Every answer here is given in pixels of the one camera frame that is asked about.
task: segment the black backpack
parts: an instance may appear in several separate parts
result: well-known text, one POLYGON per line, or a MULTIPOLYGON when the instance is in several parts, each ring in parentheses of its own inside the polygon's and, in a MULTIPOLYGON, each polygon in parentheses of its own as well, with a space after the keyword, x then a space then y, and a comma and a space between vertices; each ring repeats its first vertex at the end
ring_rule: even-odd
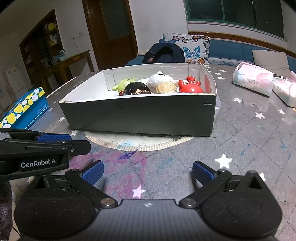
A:
POLYGON ((184 63, 185 55, 183 49, 177 44, 156 43, 145 54, 143 63, 184 63))

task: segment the gray pillow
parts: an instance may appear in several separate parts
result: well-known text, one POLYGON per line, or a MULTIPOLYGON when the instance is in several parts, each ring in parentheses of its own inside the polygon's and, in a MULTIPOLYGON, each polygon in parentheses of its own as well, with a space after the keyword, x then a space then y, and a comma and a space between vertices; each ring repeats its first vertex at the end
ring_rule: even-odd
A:
POLYGON ((253 49, 255 65, 261 66, 274 74, 289 77, 290 69, 286 53, 253 49))

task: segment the tissue package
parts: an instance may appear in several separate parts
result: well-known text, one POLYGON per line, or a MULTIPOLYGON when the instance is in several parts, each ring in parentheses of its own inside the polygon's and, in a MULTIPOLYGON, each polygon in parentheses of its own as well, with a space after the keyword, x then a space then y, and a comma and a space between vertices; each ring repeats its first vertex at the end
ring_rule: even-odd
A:
POLYGON ((272 72, 246 62, 240 63, 233 73, 233 83, 270 96, 273 88, 272 72))
POLYGON ((287 79, 274 82, 274 93, 276 93, 288 106, 296 108, 296 83, 287 79))

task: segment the blue gripper pad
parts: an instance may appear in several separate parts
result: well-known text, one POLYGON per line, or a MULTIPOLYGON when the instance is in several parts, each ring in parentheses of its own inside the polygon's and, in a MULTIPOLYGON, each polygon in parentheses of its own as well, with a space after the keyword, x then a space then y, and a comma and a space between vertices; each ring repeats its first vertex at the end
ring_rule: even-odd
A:
POLYGON ((69 134, 43 134, 37 137, 37 141, 40 142, 57 142, 57 141, 72 141, 72 137, 69 134))
POLYGON ((200 161, 196 161, 192 166, 193 176, 202 184, 205 185, 209 181, 217 177, 217 172, 200 161))
POLYGON ((85 181, 91 185, 95 185, 104 174, 104 164, 102 161, 95 161, 93 164, 81 170, 81 173, 85 181))

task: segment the power outlet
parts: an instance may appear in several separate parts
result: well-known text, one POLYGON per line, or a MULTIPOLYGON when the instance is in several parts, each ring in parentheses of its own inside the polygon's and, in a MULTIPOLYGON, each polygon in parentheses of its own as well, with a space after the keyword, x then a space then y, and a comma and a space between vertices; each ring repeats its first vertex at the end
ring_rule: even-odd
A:
POLYGON ((79 33, 76 33, 76 34, 74 35, 73 39, 76 39, 76 38, 78 38, 79 36, 80 36, 79 33))

